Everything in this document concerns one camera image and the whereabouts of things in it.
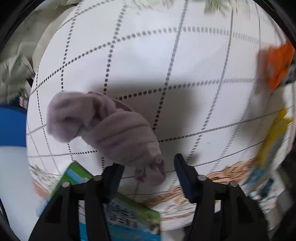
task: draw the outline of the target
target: yellow object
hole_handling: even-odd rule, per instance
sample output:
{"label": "yellow object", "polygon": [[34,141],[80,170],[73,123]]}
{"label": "yellow object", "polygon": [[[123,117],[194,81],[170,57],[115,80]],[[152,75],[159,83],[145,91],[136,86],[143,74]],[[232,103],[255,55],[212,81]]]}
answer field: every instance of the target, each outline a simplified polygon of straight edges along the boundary
{"label": "yellow object", "polygon": [[269,129],[269,133],[266,137],[265,142],[261,146],[257,160],[259,163],[260,168],[264,169],[271,163],[272,160],[268,160],[270,158],[269,153],[273,151],[273,148],[279,148],[280,146],[276,147],[276,141],[278,138],[284,134],[287,130],[288,125],[293,121],[292,118],[285,118],[284,116],[287,114],[287,109],[283,108],[279,112],[278,116],[274,120],[273,124]]}

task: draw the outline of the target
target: dotted grid line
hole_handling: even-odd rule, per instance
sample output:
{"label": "dotted grid line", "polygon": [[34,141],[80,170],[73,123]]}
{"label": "dotted grid line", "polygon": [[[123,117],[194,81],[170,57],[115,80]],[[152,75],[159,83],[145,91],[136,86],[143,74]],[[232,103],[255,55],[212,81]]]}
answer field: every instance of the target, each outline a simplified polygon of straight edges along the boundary
{"label": "dotted grid line", "polygon": [[205,162],[205,163],[201,163],[201,164],[197,164],[197,165],[194,165],[193,167],[199,167],[199,166],[203,166],[203,165],[210,164],[210,163],[217,162],[217,161],[220,162],[222,159],[224,159],[224,158],[226,158],[226,157],[230,157],[230,156],[232,156],[232,155],[235,155],[235,154],[237,154],[237,153],[240,153],[240,152],[242,152],[242,151],[245,151],[245,150],[247,150],[247,149],[250,149],[250,148],[252,148],[252,147],[254,147],[254,146],[257,146],[257,145],[259,145],[259,144],[261,144],[261,143],[263,143],[263,142],[265,142],[265,140],[260,141],[260,142],[254,144],[254,145],[249,146],[249,147],[246,147],[246,148],[244,148],[244,149],[242,149],[242,150],[240,150],[240,151],[234,152],[234,153],[232,153],[232,154],[229,154],[229,155],[226,155],[226,156],[223,156],[223,157],[219,157],[219,158],[216,159],[216,160],[209,161],[209,162]]}
{"label": "dotted grid line", "polygon": [[32,96],[32,94],[34,94],[36,92],[37,89],[40,88],[41,85],[43,85],[48,79],[50,79],[52,76],[54,76],[56,73],[58,73],[62,68],[60,67],[59,69],[55,70],[54,72],[52,72],[49,76],[47,76],[42,82],[39,83],[39,85],[37,85],[35,87],[34,90],[31,91],[30,93],[30,97]]}
{"label": "dotted grid line", "polygon": [[189,135],[184,135],[184,136],[179,136],[179,137],[172,137],[172,138],[167,138],[167,139],[158,140],[158,142],[174,141],[174,140],[179,140],[179,139],[184,139],[184,138],[188,138],[188,137],[196,136],[196,135],[199,135],[199,134],[204,134],[204,133],[208,133],[208,132],[212,132],[212,131],[216,131],[216,130],[225,129],[225,128],[228,128],[228,127],[231,127],[231,126],[236,126],[236,125],[243,124],[243,123],[247,123],[247,122],[250,122],[250,121],[257,120],[257,119],[263,119],[263,118],[266,117],[266,116],[273,115],[273,114],[278,113],[278,112],[280,112],[280,111],[281,111],[281,110],[277,110],[277,111],[271,112],[271,113],[269,113],[269,114],[265,114],[265,115],[262,115],[262,116],[258,116],[258,117],[252,118],[252,119],[248,119],[248,120],[244,120],[244,121],[240,121],[240,122],[232,123],[232,124],[229,124],[229,125],[226,125],[226,126],[220,126],[220,127],[216,127],[216,128],[212,128],[212,129],[204,130],[204,131],[199,131],[199,132],[192,133],[192,134],[189,134]]}
{"label": "dotted grid line", "polygon": [[260,40],[257,38],[254,38],[252,36],[245,35],[245,34],[239,33],[239,32],[233,32],[232,37],[236,38],[236,39],[241,39],[246,42],[253,43],[253,44],[259,44],[259,42],[260,42]]}
{"label": "dotted grid line", "polygon": [[69,49],[69,44],[70,44],[70,40],[71,40],[71,35],[72,35],[72,32],[73,32],[73,28],[75,26],[75,22],[76,22],[76,19],[77,19],[77,16],[78,16],[78,11],[82,7],[82,4],[83,4],[83,2],[80,2],[77,5],[76,12],[75,12],[74,18],[72,19],[72,23],[71,23],[69,34],[68,34],[68,38],[67,38],[67,44],[66,44],[66,48],[65,48],[65,53],[64,53],[64,58],[63,58],[63,67],[62,67],[62,73],[61,73],[61,88],[62,88],[62,91],[63,91],[63,88],[64,88],[64,86],[63,86],[64,64],[66,63],[67,52],[68,52],[68,49]]}
{"label": "dotted grid line", "polygon": [[[260,49],[260,47],[261,47],[261,27],[260,27],[260,17],[259,17],[259,14],[258,14],[258,22],[259,22],[259,49]],[[245,108],[245,110],[244,110],[244,113],[243,113],[243,115],[242,115],[240,121],[243,121],[243,120],[244,120],[246,114],[247,114],[248,111],[249,111],[249,107],[250,107],[250,104],[251,104],[252,97],[253,97],[253,95],[254,95],[254,93],[255,93],[255,89],[256,89],[256,83],[253,84],[253,87],[252,87],[251,92],[250,92],[250,94],[249,94],[249,98],[248,98],[247,106],[246,106],[246,108]],[[222,151],[220,157],[225,156],[225,153],[227,152],[227,150],[228,150],[229,147],[231,146],[231,144],[232,144],[232,142],[233,142],[235,136],[237,135],[237,133],[238,133],[240,127],[241,127],[241,124],[237,125],[237,127],[235,128],[235,130],[234,130],[234,132],[233,132],[233,134],[232,134],[232,136],[231,136],[231,138],[230,138],[230,140],[228,141],[227,145],[225,146],[224,150]],[[219,164],[220,164],[220,161],[217,161],[217,162],[215,163],[215,165],[213,166],[213,168],[211,169],[210,172],[214,172]]]}
{"label": "dotted grid line", "polygon": [[287,152],[286,152],[286,156],[289,154],[290,141],[293,141],[293,139],[291,138],[291,139],[289,140],[288,146],[287,146],[287,148],[285,149],[285,150],[287,151]]}
{"label": "dotted grid line", "polygon": [[[254,147],[254,146],[257,146],[257,145],[263,143],[264,141],[265,141],[265,140],[263,140],[263,141],[261,141],[261,142],[258,142],[258,143],[256,143],[256,144],[253,144],[253,145],[251,145],[251,146],[248,146],[248,147],[246,147],[246,148],[244,148],[244,149],[241,149],[241,150],[239,150],[239,151],[237,151],[237,152],[234,152],[234,153],[232,153],[232,154],[229,154],[229,155],[223,156],[223,157],[221,157],[221,158],[215,159],[215,160],[213,160],[213,161],[209,161],[209,162],[205,162],[205,163],[201,163],[201,164],[194,165],[193,167],[198,167],[198,166],[207,165],[207,164],[210,164],[210,163],[213,163],[213,162],[216,162],[216,161],[222,160],[222,159],[224,159],[224,158],[227,158],[227,157],[233,156],[233,155],[235,155],[235,154],[237,154],[237,153],[243,152],[243,151],[248,150],[248,149],[250,149],[250,148],[252,148],[252,147]],[[98,151],[97,151],[97,150],[93,150],[93,151],[86,151],[86,152],[75,152],[75,153],[73,153],[73,155],[81,155],[81,154],[88,154],[88,153],[95,153],[95,152],[98,152]],[[53,156],[68,156],[68,155],[70,155],[70,153],[55,154],[55,155],[53,155]],[[49,157],[49,156],[50,156],[50,155],[44,155],[44,156],[28,156],[28,158]],[[175,172],[175,171],[176,171],[176,170],[166,171],[166,173]],[[135,177],[135,176],[128,176],[128,177],[122,177],[121,179],[128,179],[128,178],[134,178],[134,177]]]}
{"label": "dotted grid line", "polygon": [[[259,16],[260,14],[259,14],[258,9],[257,9],[257,6],[259,6],[259,5],[258,5],[255,1],[254,1],[254,3],[255,3],[255,6],[256,6],[257,14],[258,14],[258,16]],[[265,16],[266,18],[268,18],[269,14],[266,13],[266,11],[263,10],[263,8],[261,8],[261,12],[262,12],[262,15],[263,15],[263,16]],[[264,21],[266,24],[270,24],[270,21],[267,20],[266,18],[262,18],[261,20]]]}
{"label": "dotted grid line", "polygon": [[178,32],[177,32],[177,36],[176,36],[176,40],[175,40],[175,44],[174,44],[174,48],[173,48],[173,52],[172,52],[172,56],[171,56],[171,59],[170,59],[170,64],[169,64],[168,71],[167,71],[167,76],[165,78],[164,87],[163,87],[162,93],[161,93],[162,96],[160,98],[158,110],[156,112],[156,116],[155,116],[155,120],[154,120],[154,124],[153,124],[153,128],[152,128],[153,131],[156,130],[156,126],[157,126],[157,123],[159,121],[162,105],[163,105],[163,102],[164,102],[164,99],[165,99],[165,94],[166,94],[166,91],[167,91],[168,82],[170,81],[170,74],[172,72],[173,64],[174,64],[174,61],[175,61],[175,56],[176,56],[176,52],[177,52],[179,39],[180,39],[180,35],[181,35],[185,15],[186,15],[186,12],[187,12],[187,8],[188,8],[188,0],[185,0],[184,7],[183,7],[183,12],[182,12],[182,15],[181,15],[181,19],[180,19],[180,23],[179,23],[179,27],[178,27]]}
{"label": "dotted grid line", "polygon": [[[108,2],[111,2],[111,1],[115,1],[115,0],[106,0],[106,1],[102,1],[102,2],[100,2],[100,3],[97,3],[97,4],[95,4],[95,5],[92,5],[92,6],[90,6],[89,8],[86,8],[85,10],[83,10],[83,11],[77,13],[77,16],[79,16],[79,15],[81,15],[81,14],[83,14],[83,13],[85,13],[85,12],[91,10],[91,9],[96,8],[97,6],[100,6],[101,4],[105,4],[105,3],[108,3]],[[67,20],[66,22],[64,22],[60,27],[58,27],[57,31],[60,30],[60,29],[61,29],[64,25],[66,25],[68,22],[70,22],[73,18],[75,18],[75,16],[72,17],[72,18],[70,18],[70,19]]]}
{"label": "dotted grid line", "polygon": [[[187,32],[201,32],[201,33],[213,33],[213,34],[221,34],[221,35],[225,35],[226,36],[229,36],[229,30],[225,30],[225,29],[218,29],[218,28],[211,28],[211,27],[195,27],[195,26],[191,26],[191,27],[187,27]],[[145,36],[151,36],[151,35],[157,35],[157,34],[162,34],[162,33],[172,33],[172,32],[177,32],[177,28],[176,27],[169,27],[169,28],[163,28],[163,29],[158,29],[158,30],[148,30],[148,31],[142,31],[141,33],[140,32],[137,32],[135,34],[128,34],[127,36],[125,37],[121,37],[121,38],[118,38],[117,36],[114,36],[116,39],[117,42],[121,42],[121,41],[126,41],[126,40],[130,40],[132,38],[137,38],[137,37],[145,37]],[[244,41],[247,41],[247,42],[251,42],[251,43],[254,43],[254,44],[257,44],[259,41],[258,39],[254,38],[254,37],[251,37],[251,36],[248,36],[248,35],[245,35],[245,34],[242,34],[242,33],[238,33],[238,32],[234,32],[233,33],[233,37],[234,38],[238,38],[238,39],[241,39],[241,40],[244,40]],[[78,55],[77,57],[75,57],[74,59],[72,59],[71,61],[68,61],[68,63],[66,63],[65,65],[62,65],[60,68],[58,68],[57,70],[55,70],[54,72],[52,72],[47,78],[45,78],[38,86],[37,88],[39,88],[41,85],[43,85],[49,78],[51,78],[53,75],[55,75],[57,72],[61,71],[62,69],[64,69],[64,67],[66,67],[67,65],[69,65],[70,63],[73,63],[74,61],[80,59],[81,57],[84,57],[85,55],[88,55],[89,53],[92,53],[93,51],[97,51],[98,49],[101,49],[102,47],[107,47],[107,46],[110,46],[111,43],[114,44],[115,43],[115,40],[112,40],[112,42],[107,42],[106,44],[102,44],[102,45],[99,45],[98,47],[95,47],[93,49],[90,49],[89,51],[86,51],[85,53],[82,53],[80,55]],[[108,57],[111,58],[112,57],[112,52],[113,50],[109,50],[109,55]],[[106,78],[105,78],[105,82],[108,82],[108,76],[109,76],[109,73],[106,73]],[[34,90],[31,91],[30,93],[30,96],[36,92],[36,88]]]}
{"label": "dotted grid line", "polygon": [[[223,80],[223,83],[228,84],[228,83],[252,83],[254,82],[254,78],[239,78],[239,79],[227,79]],[[181,88],[194,88],[197,86],[203,86],[203,85],[214,85],[214,84],[219,84],[219,80],[205,80],[205,81],[197,81],[197,82],[189,82],[189,83],[184,83],[184,84],[178,84],[178,85],[169,85],[167,87],[166,91],[174,90],[174,89],[181,89]],[[166,87],[159,87],[158,89],[150,89],[146,91],[140,91],[137,93],[133,94],[127,94],[124,96],[120,96],[116,99],[123,100],[123,99],[128,99],[128,98],[133,98],[133,97],[138,97],[141,95],[146,95],[146,94],[152,94],[152,93],[157,93],[157,92],[162,92],[164,91],[164,88]]]}
{"label": "dotted grid line", "polygon": [[[39,68],[37,69],[36,86],[37,86],[37,83],[38,83],[38,71],[39,71]],[[41,115],[41,111],[40,111],[40,103],[39,103],[38,90],[36,90],[36,93],[37,93],[37,103],[38,103],[38,110],[39,110],[39,115],[40,115],[41,125],[43,126],[43,120],[42,120],[42,115]],[[42,127],[42,130],[43,130],[43,134],[44,134],[44,138],[45,138],[45,141],[46,141],[47,148],[48,148],[48,150],[49,150],[50,155],[52,155],[52,151],[51,151],[50,146],[49,146],[49,144],[48,144],[48,140],[47,140],[47,137],[46,137],[46,133],[45,133],[45,129],[44,129],[44,127]],[[52,161],[53,161],[53,163],[54,163],[54,166],[55,166],[56,169],[57,169],[58,174],[61,175],[61,172],[60,172],[60,170],[59,170],[59,168],[58,168],[58,166],[57,166],[57,163],[56,163],[55,160],[54,160],[54,157],[51,156],[51,158],[52,158]]]}
{"label": "dotted grid line", "polygon": [[[290,139],[290,137],[286,138],[286,139],[281,143],[281,145],[282,145],[285,141],[287,141],[288,139]],[[280,154],[282,154],[284,151],[286,151],[287,149],[289,149],[289,147],[286,147],[284,150],[282,150],[279,154],[277,154],[277,155],[274,157],[274,159],[275,159],[276,157],[278,157]]]}
{"label": "dotted grid line", "polygon": [[[240,119],[240,122],[242,122],[242,121],[244,120],[244,118],[246,117],[246,115],[247,115],[247,113],[248,113],[248,111],[249,111],[249,107],[250,107],[250,104],[251,104],[251,100],[252,100],[252,97],[253,97],[253,95],[254,95],[254,93],[255,93],[255,87],[256,87],[256,83],[253,84],[252,90],[251,90],[251,92],[250,92],[250,94],[249,94],[249,98],[248,98],[247,106],[246,106],[246,108],[245,108],[245,110],[244,110],[244,113],[243,113],[241,119]],[[227,145],[225,146],[225,148],[224,148],[224,150],[222,151],[222,153],[221,153],[221,155],[220,155],[219,158],[225,156],[225,153],[227,152],[227,150],[228,150],[229,147],[231,146],[231,144],[232,144],[232,142],[233,142],[235,136],[237,135],[237,133],[238,133],[240,127],[241,127],[241,123],[238,124],[238,125],[236,126],[236,128],[235,128],[235,130],[234,130],[234,132],[233,132],[233,134],[232,134],[232,136],[231,136],[231,138],[230,138],[230,140],[228,141]],[[213,168],[211,169],[210,172],[214,172],[219,164],[220,164],[220,161],[217,161],[217,162],[215,163],[215,165],[213,166]]]}
{"label": "dotted grid line", "polygon": [[[207,126],[207,124],[208,124],[208,122],[209,122],[209,120],[210,120],[210,117],[211,117],[211,115],[212,115],[212,112],[213,112],[213,110],[214,110],[214,107],[215,107],[216,102],[217,102],[217,99],[218,99],[218,95],[219,95],[220,90],[221,90],[222,81],[223,81],[223,78],[224,78],[224,74],[225,74],[225,70],[226,70],[226,66],[227,66],[227,62],[228,62],[228,57],[229,57],[229,51],[230,51],[230,45],[231,45],[231,38],[232,38],[232,25],[233,25],[233,9],[232,9],[232,11],[231,11],[231,21],[230,21],[229,41],[228,41],[228,47],[227,47],[227,52],[226,52],[226,57],[225,57],[225,63],[224,63],[223,71],[222,71],[222,74],[221,74],[221,80],[220,80],[220,82],[219,82],[219,86],[218,86],[217,92],[216,92],[216,94],[215,94],[215,97],[214,97],[214,100],[213,100],[212,106],[211,106],[211,108],[210,108],[210,110],[209,110],[209,113],[208,113],[208,115],[207,115],[207,117],[206,117],[206,120],[205,120],[205,122],[204,122],[204,124],[203,124],[202,131],[205,130],[205,128],[206,128],[206,126]],[[192,156],[194,155],[195,150],[196,150],[196,148],[198,147],[198,144],[199,144],[199,142],[200,142],[200,140],[201,140],[201,138],[202,138],[202,135],[203,135],[203,133],[201,133],[201,134],[198,135],[198,137],[197,137],[197,139],[196,139],[196,141],[195,141],[195,143],[194,143],[194,146],[193,146],[193,148],[192,148],[190,154],[188,155],[188,157],[187,157],[187,159],[186,159],[186,163],[188,163],[188,162],[191,160]],[[172,181],[172,183],[171,183],[171,185],[169,186],[168,190],[171,190],[177,181],[178,181],[178,176],[176,176],[175,179]]]}
{"label": "dotted grid line", "polygon": [[[266,107],[265,107],[265,114],[264,114],[264,115],[266,115],[267,108],[268,108],[268,106],[269,106],[269,102],[270,102],[270,98],[271,98],[271,96],[272,96],[272,94],[269,95],[269,98],[268,98],[268,101],[267,101],[267,104],[266,104]],[[261,118],[261,119],[260,119],[260,122],[258,123],[258,126],[257,126],[257,128],[255,129],[255,131],[254,131],[254,133],[253,133],[253,137],[251,138],[251,140],[249,141],[249,143],[248,143],[248,145],[247,145],[248,147],[254,142],[254,140],[255,140],[257,134],[259,133],[259,131],[260,131],[260,129],[261,129],[261,126],[262,126],[262,124],[263,124],[263,120],[264,120],[264,118]],[[241,156],[239,157],[239,161],[241,161],[241,160],[244,158],[244,156],[245,156],[246,153],[247,153],[247,150],[245,150],[245,151],[241,154]]]}
{"label": "dotted grid line", "polygon": [[[27,122],[27,127],[28,127],[28,132],[30,133],[30,128],[29,128],[29,123],[28,123],[28,122]],[[38,151],[38,149],[37,149],[36,143],[35,143],[35,141],[33,140],[32,135],[31,135],[31,134],[29,134],[29,135],[30,135],[30,137],[31,137],[31,140],[32,140],[32,142],[33,142],[33,145],[34,145],[34,147],[35,147],[35,150],[36,150],[36,152],[37,152],[37,154],[38,154],[38,156],[39,156],[39,151]],[[47,168],[46,168],[46,166],[44,165],[44,162],[43,162],[41,156],[39,156],[39,159],[40,159],[40,161],[41,161],[41,163],[42,163],[42,166],[43,166],[45,172],[48,173]]]}
{"label": "dotted grid line", "polygon": [[260,15],[258,12],[258,8],[257,8],[257,3],[255,3],[256,6],[256,11],[257,11],[257,15],[258,15],[258,25],[259,25],[259,49],[261,49],[261,25],[260,25]]}
{"label": "dotted grid line", "polygon": [[[294,107],[294,105],[287,107],[287,109],[291,109],[293,107]],[[201,133],[208,133],[208,132],[211,132],[211,131],[216,131],[216,130],[224,129],[224,128],[227,128],[227,127],[230,127],[230,126],[234,126],[234,125],[237,125],[237,124],[240,124],[240,123],[246,123],[246,122],[254,121],[254,120],[257,120],[257,119],[260,119],[260,118],[264,118],[266,116],[276,114],[276,113],[278,113],[280,111],[281,110],[273,111],[273,112],[270,112],[268,114],[265,114],[265,115],[262,115],[262,116],[258,116],[258,117],[255,117],[255,118],[252,118],[252,119],[249,119],[249,120],[244,120],[242,122],[236,122],[236,123],[229,124],[229,125],[226,125],[226,126],[221,126],[221,127],[217,127],[217,128],[213,128],[213,129],[204,130],[204,131],[193,133],[193,134],[186,135],[186,136],[180,136],[180,137],[174,137],[174,138],[168,138],[168,139],[158,140],[158,142],[168,142],[168,141],[173,141],[173,140],[179,140],[179,139],[182,139],[182,138],[187,138],[187,137],[195,136],[195,135],[198,135],[198,134],[201,134]],[[94,153],[94,152],[98,152],[98,151],[97,150],[91,150],[91,151],[85,151],[85,152],[75,152],[75,153],[72,153],[72,154],[73,155],[78,155],[78,154],[88,154],[88,153]],[[37,156],[28,156],[28,157],[29,158],[36,158],[36,157],[67,156],[67,155],[70,155],[70,153],[53,154],[53,155],[39,155],[38,154]]]}
{"label": "dotted grid line", "polygon": [[[89,153],[96,153],[97,150],[84,151],[84,152],[72,152],[72,155],[82,155]],[[53,154],[53,155],[37,155],[37,156],[28,156],[29,158],[37,158],[37,157],[49,157],[49,156],[69,156],[71,153],[62,153],[62,154]]]}
{"label": "dotted grid line", "polygon": [[104,169],[105,169],[105,158],[104,157],[101,157],[101,162],[102,162],[102,169],[104,171]]}
{"label": "dotted grid line", "polygon": [[31,135],[31,134],[33,134],[33,133],[35,133],[35,132],[41,130],[42,128],[44,128],[44,127],[46,127],[46,126],[47,126],[47,124],[41,125],[41,126],[37,127],[36,129],[34,129],[34,130],[32,130],[32,131],[29,131],[29,128],[28,128],[28,133],[27,133],[26,135],[27,135],[27,136],[28,136],[28,135]]}
{"label": "dotted grid line", "polygon": [[66,25],[68,22],[70,22],[72,19],[74,19],[74,17],[71,17],[70,19],[68,19],[66,22],[64,22],[60,27],[57,28],[57,31],[60,30],[64,25]]}
{"label": "dotted grid line", "polygon": [[133,200],[135,200],[136,196],[137,196],[137,193],[139,191],[139,187],[140,187],[140,182],[137,182],[136,184],[136,188],[135,188],[135,192],[133,194]]}
{"label": "dotted grid line", "polygon": [[[155,193],[151,193],[151,194],[137,194],[137,195],[142,195],[142,196],[149,196],[149,195],[155,195],[155,194],[160,194],[160,193],[164,193],[164,192],[166,192],[166,191],[161,191],[161,192],[155,192]],[[124,194],[124,196],[130,196],[130,195],[134,195],[133,193],[130,193],[130,194]]]}
{"label": "dotted grid line", "polygon": [[104,83],[104,94],[106,94],[107,91],[107,86],[108,86],[108,77],[109,77],[109,72],[110,72],[110,66],[111,66],[111,58],[112,58],[112,53],[114,51],[114,44],[116,43],[115,40],[117,40],[118,42],[120,42],[120,39],[117,37],[118,32],[120,31],[120,27],[121,27],[121,23],[122,23],[122,19],[124,18],[124,15],[126,14],[126,8],[128,6],[127,5],[123,5],[121,12],[119,13],[118,19],[117,19],[117,23],[116,23],[116,27],[115,27],[115,31],[114,31],[114,36],[113,36],[113,40],[112,42],[108,42],[107,45],[110,46],[109,49],[109,54],[108,54],[108,59],[107,59],[107,68],[106,68],[106,74],[105,74],[105,83]]}
{"label": "dotted grid line", "polygon": [[73,154],[72,154],[72,151],[71,151],[71,147],[70,147],[69,143],[67,143],[67,145],[68,145],[69,153],[70,153],[70,156],[71,156],[71,161],[74,162],[74,158],[73,158]]}
{"label": "dotted grid line", "polygon": [[261,48],[265,48],[265,49],[268,49],[271,45],[274,46],[274,43],[268,43],[268,42],[264,42],[264,41],[261,41]]}
{"label": "dotted grid line", "polygon": [[279,30],[276,27],[275,22],[273,21],[273,19],[271,18],[271,16],[269,14],[267,14],[267,18],[268,18],[269,22],[271,23],[271,25],[274,27],[274,38],[275,38],[275,42],[276,42],[276,34],[277,34],[279,40],[281,41],[281,44],[283,44],[285,42],[285,40],[280,35]]}
{"label": "dotted grid line", "polygon": [[[256,6],[256,11],[257,11],[257,15],[258,15],[258,23],[259,23],[259,49],[261,48],[261,27],[260,27],[260,16],[259,16],[259,12],[258,12],[258,8],[257,8],[257,4],[255,3],[255,6]],[[268,101],[267,101],[267,105],[266,105],[266,108],[265,108],[265,112],[267,112],[267,107],[269,106],[269,102],[270,102],[270,98],[272,96],[272,93],[269,95],[269,98],[268,98]],[[255,137],[258,133],[258,131],[260,130],[261,128],[261,125],[263,123],[263,118],[260,120],[257,128],[255,129],[255,132],[253,134],[253,137],[251,138],[251,140],[249,141],[248,143],[248,146],[251,145],[253,143],[253,141],[255,140]],[[245,154],[247,153],[247,150],[245,150],[241,156],[239,157],[239,161],[241,161],[243,159],[243,157],[245,156]]]}
{"label": "dotted grid line", "polygon": [[[64,67],[67,66],[67,63],[66,63],[66,58],[67,58],[67,52],[68,52],[68,49],[69,49],[69,44],[70,44],[70,40],[71,40],[71,35],[72,35],[72,32],[73,32],[73,29],[74,29],[74,26],[75,26],[75,23],[76,23],[76,19],[78,17],[78,12],[79,12],[79,9],[82,7],[83,5],[83,1],[80,2],[78,5],[77,5],[77,8],[76,8],[76,12],[74,14],[74,18],[72,19],[72,23],[71,23],[71,26],[70,26],[70,30],[69,30],[69,34],[68,34],[68,38],[67,38],[67,44],[66,44],[66,48],[65,48],[65,53],[64,53],[64,58],[63,58],[63,66],[62,66],[62,71],[61,71],[61,90],[63,91],[63,77],[64,77]],[[70,153],[70,156],[71,156],[71,161],[74,162],[74,158],[73,158],[73,154],[72,154],[72,151],[71,151],[71,147],[70,147],[70,144],[67,143],[67,146],[68,146],[68,150],[69,150],[69,153]]]}

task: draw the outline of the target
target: printed illustration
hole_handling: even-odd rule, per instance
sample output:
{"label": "printed illustration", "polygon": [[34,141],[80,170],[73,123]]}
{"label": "printed illustration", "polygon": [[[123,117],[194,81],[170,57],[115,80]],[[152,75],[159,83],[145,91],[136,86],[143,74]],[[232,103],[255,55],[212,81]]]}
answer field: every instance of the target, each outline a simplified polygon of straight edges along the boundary
{"label": "printed illustration", "polygon": [[[233,8],[236,13],[238,9],[250,14],[250,5],[247,0],[190,0],[196,3],[205,2],[205,14],[214,14],[216,12],[225,16]],[[126,0],[125,4],[136,10],[161,10],[170,9],[175,0]]]}
{"label": "printed illustration", "polygon": [[30,165],[30,172],[32,173],[34,181],[46,192],[51,192],[60,179],[60,175],[47,173],[37,165]]}
{"label": "printed illustration", "polygon": [[[230,181],[240,182],[246,178],[248,170],[254,165],[255,160],[253,158],[237,162],[222,171],[209,173],[207,177],[214,182],[224,184]],[[170,191],[148,199],[142,204],[160,213],[162,230],[169,230],[172,220],[178,220],[183,223],[181,226],[186,226],[192,221],[196,207],[185,198],[181,186],[175,186]]]}

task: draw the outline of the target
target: white dotted backdrop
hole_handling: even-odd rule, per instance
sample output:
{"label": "white dotted backdrop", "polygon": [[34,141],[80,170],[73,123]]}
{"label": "white dotted backdrop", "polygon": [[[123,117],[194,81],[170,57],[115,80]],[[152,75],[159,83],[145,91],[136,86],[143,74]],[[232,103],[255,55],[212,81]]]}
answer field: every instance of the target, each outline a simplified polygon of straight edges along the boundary
{"label": "white dotted backdrop", "polygon": [[[47,106],[61,90],[106,93],[150,122],[167,178],[150,187],[125,168],[119,192],[138,202],[179,185],[176,153],[205,175],[254,158],[279,110],[286,106],[293,116],[295,90],[289,84],[270,94],[258,77],[259,50],[286,38],[255,2],[247,3],[247,10],[206,14],[205,2],[193,0],[153,7],[81,2],[51,39],[30,94],[27,149],[34,180],[51,191],[74,160],[93,175],[112,165],[80,137],[59,143],[47,133]],[[294,122],[278,163],[293,138]]]}

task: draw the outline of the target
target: white table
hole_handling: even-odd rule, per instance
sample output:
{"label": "white table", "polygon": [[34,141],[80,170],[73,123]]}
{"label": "white table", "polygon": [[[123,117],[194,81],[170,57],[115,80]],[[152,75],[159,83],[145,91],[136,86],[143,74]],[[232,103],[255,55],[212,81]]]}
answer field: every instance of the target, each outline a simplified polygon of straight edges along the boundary
{"label": "white table", "polygon": [[36,209],[44,200],[34,191],[25,147],[0,147],[0,195],[10,227],[27,241],[38,220]]}
{"label": "white table", "polygon": [[[69,163],[94,175],[111,165],[81,138],[58,143],[46,131],[47,106],[59,91],[99,91],[140,112],[155,130],[167,178],[137,183],[126,168],[119,192],[161,212],[162,229],[190,223],[194,205],[176,187],[173,157],[182,153],[200,174],[254,158],[279,110],[293,116],[294,86],[270,95],[257,88],[257,53],[285,36],[253,1],[236,13],[205,14],[202,1],[128,0],[79,4],[51,39],[39,65],[28,108],[31,174],[51,191]],[[294,123],[278,152],[289,150]]]}

